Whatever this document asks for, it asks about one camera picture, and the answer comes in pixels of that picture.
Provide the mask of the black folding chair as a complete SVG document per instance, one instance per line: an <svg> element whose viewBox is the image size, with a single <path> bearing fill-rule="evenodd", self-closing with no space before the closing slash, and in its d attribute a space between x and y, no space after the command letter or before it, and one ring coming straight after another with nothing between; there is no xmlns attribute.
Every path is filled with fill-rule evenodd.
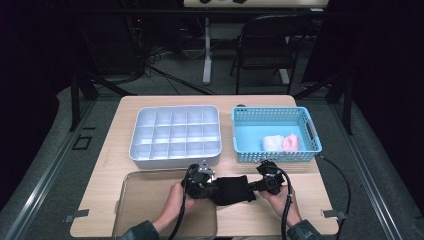
<svg viewBox="0 0 424 240"><path fill-rule="evenodd" d="M262 15L241 29L230 74L236 72L239 93L241 70L289 70L286 93L292 87L300 46L312 29L312 20L300 15Z"/></svg>

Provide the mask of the aluminium floor rail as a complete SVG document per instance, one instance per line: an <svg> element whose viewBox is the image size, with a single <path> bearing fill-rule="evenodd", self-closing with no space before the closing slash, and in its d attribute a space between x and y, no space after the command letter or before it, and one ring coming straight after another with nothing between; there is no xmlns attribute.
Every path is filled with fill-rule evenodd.
<svg viewBox="0 0 424 240"><path fill-rule="evenodd" d="M67 215L78 209L94 167L96 125L90 115L96 104L81 107L80 122L71 129L72 111L59 107L54 125L14 195L0 213L0 240L70 235Z"/></svg>
<svg viewBox="0 0 424 240"><path fill-rule="evenodd" d="M351 131L339 104L329 108L353 155L353 164L387 240L424 240L424 215L361 111L352 107Z"/></svg>

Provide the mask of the pink sock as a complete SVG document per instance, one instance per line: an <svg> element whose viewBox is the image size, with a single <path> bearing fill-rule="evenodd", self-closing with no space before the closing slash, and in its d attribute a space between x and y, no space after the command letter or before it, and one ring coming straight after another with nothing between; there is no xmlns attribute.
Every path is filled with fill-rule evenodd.
<svg viewBox="0 0 424 240"><path fill-rule="evenodd" d="M296 152L300 149L299 138L295 134L290 134L284 138L283 150L288 152Z"/></svg>

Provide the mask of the white sock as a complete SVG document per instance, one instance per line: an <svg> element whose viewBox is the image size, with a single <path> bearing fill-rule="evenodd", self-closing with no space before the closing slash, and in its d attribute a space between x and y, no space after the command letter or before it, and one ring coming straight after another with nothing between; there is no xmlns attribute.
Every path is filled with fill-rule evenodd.
<svg viewBox="0 0 424 240"><path fill-rule="evenodd" d="M281 135L265 136L262 139L264 151L282 151L285 138Z"/></svg>

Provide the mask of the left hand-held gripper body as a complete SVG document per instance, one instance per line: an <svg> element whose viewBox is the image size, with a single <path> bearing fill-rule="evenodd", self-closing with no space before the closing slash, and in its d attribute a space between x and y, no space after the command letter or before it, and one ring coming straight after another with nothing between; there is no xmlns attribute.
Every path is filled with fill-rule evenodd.
<svg viewBox="0 0 424 240"><path fill-rule="evenodd" d="M212 192L205 185L213 182L214 174L215 171L206 162L191 164L182 180L185 193L193 199L200 199L201 193Z"/></svg>

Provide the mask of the white desk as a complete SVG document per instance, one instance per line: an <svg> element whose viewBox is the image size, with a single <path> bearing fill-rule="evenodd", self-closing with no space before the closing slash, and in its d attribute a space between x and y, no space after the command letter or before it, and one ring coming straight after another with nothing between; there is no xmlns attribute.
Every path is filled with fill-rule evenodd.
<svg viewBox="0 0 424 240"><path fill-rule="evenodd" d="M329 0L183 0L186 8L206 8L206 9L230 9L230 8L259 8L259 9L310 9L312 11L324 11ZM203 84L209 85L211 82L212 53L209 18L205 18L205 65L203 73Z"/></svg>

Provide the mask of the black sock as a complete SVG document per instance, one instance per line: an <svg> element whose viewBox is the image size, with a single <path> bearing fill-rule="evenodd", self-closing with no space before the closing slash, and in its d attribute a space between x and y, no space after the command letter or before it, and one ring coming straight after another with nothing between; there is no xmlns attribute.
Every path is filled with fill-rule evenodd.
<svg viewBox="0 0 424 240"><path fill-rule="evenodd" d="M213 181L217 190L210 199L217 206L228 206L239 202L251 202L256 199L255 194L248 188L246 175L238 177L221 177Z"/></svg>

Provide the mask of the grey metal bracket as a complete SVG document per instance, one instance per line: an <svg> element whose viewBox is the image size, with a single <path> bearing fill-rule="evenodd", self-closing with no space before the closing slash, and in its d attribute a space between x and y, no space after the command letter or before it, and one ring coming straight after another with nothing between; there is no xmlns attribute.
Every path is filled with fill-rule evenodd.
<svg viewBox="0 0 424 240"><path fill-rule="evenodd" d="M72 214L68 214L64 217L63 222L64 223L72 223L74 221L75 218L81 218L81 217L86 217L89 214L89 210L88 209L84 209L84 210L77 210Z"/></svg>
<svg viewBox="0 0 424 240"><path fill-rule="evenodd" d="M347 214L344 211L337 210L323 210L322 215L325 218L332 218L335 220L344 220L347 218Z"/></svg>

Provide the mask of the dark equipment rack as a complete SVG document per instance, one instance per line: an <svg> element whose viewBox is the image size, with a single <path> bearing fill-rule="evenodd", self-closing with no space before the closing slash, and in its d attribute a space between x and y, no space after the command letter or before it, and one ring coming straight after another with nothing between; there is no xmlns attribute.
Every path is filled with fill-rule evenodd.
<svg viewBox="0 0 424 240"><path fill-rule="evenodd" d="M142 19L137 17L127 17L126 23L131 45L137 59L136 75L142 76L145 72L145 61L148 55L145 43L145 27L143 25Z"/></svg>

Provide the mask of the person's left hand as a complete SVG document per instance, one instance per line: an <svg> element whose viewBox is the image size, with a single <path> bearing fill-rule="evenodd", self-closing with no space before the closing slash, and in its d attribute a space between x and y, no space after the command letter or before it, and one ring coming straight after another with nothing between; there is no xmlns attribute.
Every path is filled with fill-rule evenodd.
<svg viewBox="0 0 424 240"><path fill-rule="evenodd" d="M193 199L190 196L183 198L183 187L180 183L175 183L170 190L169 195L169 207L172 212L172 216L176 218L179 213L182 204L185 204L185 212L191 212L196 205L200 203L199 199Z"/></svg>

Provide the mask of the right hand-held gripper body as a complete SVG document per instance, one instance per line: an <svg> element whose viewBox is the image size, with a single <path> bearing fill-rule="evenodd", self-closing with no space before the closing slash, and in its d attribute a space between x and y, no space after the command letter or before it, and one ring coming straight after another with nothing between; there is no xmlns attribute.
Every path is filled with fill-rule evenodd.
<svg viewBox="0 0 424 240"><path fill-rule="evenodd" d="M262 175L260 181L266 184L266 191L272 195L278 195L280 193L280 187L284 182L280 168L274 162L265 160L257 167L257 171Z"/></svg>

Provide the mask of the black metal stand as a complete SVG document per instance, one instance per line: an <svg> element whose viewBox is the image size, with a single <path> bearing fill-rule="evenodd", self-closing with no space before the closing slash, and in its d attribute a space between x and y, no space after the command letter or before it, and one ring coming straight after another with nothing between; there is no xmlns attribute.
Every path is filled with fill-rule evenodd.
<svg viewBox="0 0 424 240"><path fill-rule="evenodd" d="M346 132L349 135L352 135L351 108L353 81L347 73L337 73L328 79L325 79L321 82L317 82L306 90L295 94L294 98L296 100L303 99L328 84L330 84L331 87L326 95L326 101L328 104L336 104L340 99L343 99L343 111L341 122Z"/></svg>
<svg viewBox="0 0 424 240"><path fill-rule="evenodd" d="M76 70L70 85L72 109L72 122L70 131L74 131L81 121L80 94L83 94L88 101L96 101L99 97L99 93L94 87L95 83L106 87L121 97L134 96L134 93L130 93L118 87L117 85L106 80L93 71L83 71L80 69Z"/></svg>

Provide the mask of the blue plastic basket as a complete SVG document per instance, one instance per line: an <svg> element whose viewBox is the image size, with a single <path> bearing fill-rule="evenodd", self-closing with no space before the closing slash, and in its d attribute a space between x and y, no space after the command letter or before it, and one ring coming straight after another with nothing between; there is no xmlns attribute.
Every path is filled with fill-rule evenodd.
<svg viewBox="0 0 424 240"><path fill-rule="evenodd" d="M238 162L309 162L322 151L320 138L304 107L234 107L233 145ZM265 143L269 136L298 139L296 150Z"/></svg>

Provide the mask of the grey divided storage box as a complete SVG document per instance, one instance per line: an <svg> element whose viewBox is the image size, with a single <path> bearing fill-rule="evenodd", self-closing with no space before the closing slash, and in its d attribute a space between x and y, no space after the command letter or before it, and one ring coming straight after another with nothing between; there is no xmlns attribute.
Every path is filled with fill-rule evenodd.
<svg viewBox="0 0 424 240"><path fill-rule="evenodd" d="M129 157L140 169L177 169L203 161L215 166L221 151L215 106L160 106L139 111Z"/></svg>

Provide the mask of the person's right hand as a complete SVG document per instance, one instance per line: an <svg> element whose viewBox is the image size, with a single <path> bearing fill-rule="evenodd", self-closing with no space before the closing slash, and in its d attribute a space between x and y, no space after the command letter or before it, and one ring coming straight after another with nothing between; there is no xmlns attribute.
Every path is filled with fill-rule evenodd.
<svg viewBox="0 0 424 240"><path fill-rule="evenodd" d="M272 195L267 191L261 191L260 195L270 203L272 209L279 217L283 216L288 195L287 186L281 186L280 193L278 195ZM297 205L294 202L295 198L292 198L292 200L293 202L290 204L289 210L286 214L286 225L289 227L292 227L301 220L299 211L297 210Z"/></svg>

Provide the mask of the transparent box lid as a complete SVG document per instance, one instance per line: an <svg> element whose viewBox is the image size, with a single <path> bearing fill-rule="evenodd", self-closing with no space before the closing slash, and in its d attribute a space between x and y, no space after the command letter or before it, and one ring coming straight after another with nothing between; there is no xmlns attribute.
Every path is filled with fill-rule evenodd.
<svg viewBox="0 0 424 240"><path fill-rule="evenodd" d="M117 240L128 229L161 213L170 188L181 182L186 171L160 170L129 173L122 185L112 237ZM212 240L217 234L216 206L202 200L185 212L173 240Z"/></svg>

